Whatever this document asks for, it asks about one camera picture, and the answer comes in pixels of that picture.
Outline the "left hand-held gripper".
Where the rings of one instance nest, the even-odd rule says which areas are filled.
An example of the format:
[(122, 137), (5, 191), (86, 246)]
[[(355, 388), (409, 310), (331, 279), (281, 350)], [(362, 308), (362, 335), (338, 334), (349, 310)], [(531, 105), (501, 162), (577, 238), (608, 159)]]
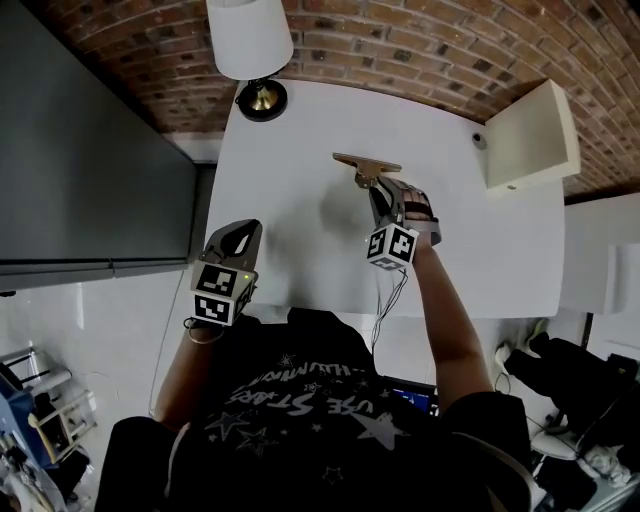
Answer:
[(194, 262), (190, 290), (195, 319), (230, 327), (251, 301), (263, 226), (257, 219), (216, 230)]

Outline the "person's right hand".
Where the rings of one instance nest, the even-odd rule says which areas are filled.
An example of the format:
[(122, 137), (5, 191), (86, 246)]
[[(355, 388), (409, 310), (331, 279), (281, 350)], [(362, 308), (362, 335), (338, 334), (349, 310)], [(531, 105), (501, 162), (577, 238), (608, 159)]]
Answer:
[(411, 221), (433, 220), (433, 211), (427, 196), (417, 189), (404, 189), (403, 201), (405, 218)]

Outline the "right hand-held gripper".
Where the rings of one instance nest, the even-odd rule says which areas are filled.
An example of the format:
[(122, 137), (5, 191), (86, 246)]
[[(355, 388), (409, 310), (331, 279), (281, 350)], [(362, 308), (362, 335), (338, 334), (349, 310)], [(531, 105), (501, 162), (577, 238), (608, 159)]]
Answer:
[(428, 236), (430, 246), (441, 242), (439, 219), (433, 212), (430, 222), (407, 220), (403, 190), (423, 191), (388, 177), (380, 177), (378, 183), (378, 188), (369, 188), (375, 230), (369, 237), (367, 261), (383, 270), (401, 270), (412, 263), (421, 235)]

